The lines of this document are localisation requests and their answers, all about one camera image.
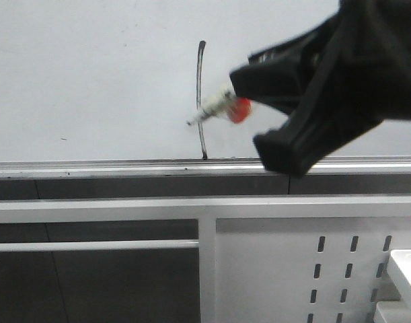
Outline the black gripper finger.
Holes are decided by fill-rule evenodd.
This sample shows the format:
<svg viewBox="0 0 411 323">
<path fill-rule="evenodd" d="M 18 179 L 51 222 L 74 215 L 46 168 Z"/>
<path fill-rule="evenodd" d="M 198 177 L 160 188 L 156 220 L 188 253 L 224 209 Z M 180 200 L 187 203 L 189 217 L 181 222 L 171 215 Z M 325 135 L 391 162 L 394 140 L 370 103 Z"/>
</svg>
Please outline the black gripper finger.
<svg viewBox="0 0 411 323">
<path fill-rule="evenodd" d="M 348 104 L 298 107 L 277 130 L 253 138 L 264 168 L 302 177 L 320 160 L 377 126 Z"/>
</svg>

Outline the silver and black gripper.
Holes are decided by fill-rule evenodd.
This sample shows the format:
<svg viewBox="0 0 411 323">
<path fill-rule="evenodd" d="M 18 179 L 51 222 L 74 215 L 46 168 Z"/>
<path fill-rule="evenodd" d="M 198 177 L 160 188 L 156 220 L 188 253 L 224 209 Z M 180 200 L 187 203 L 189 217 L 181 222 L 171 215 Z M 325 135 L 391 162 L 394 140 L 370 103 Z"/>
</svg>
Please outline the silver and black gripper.
<svg viewBox="0 0 411 323">
<path fill-rule="evenodd" d="M 411 1 L 341 1 L 336 16 L 252 54 L 230 72 L 235 94 L 290 115 L 299 105 L 338 23 L 350 20 L 336 70 L 343 99 L 331 107 L 325 157 L 385 120 L 411 121 Z"/>
</svg>

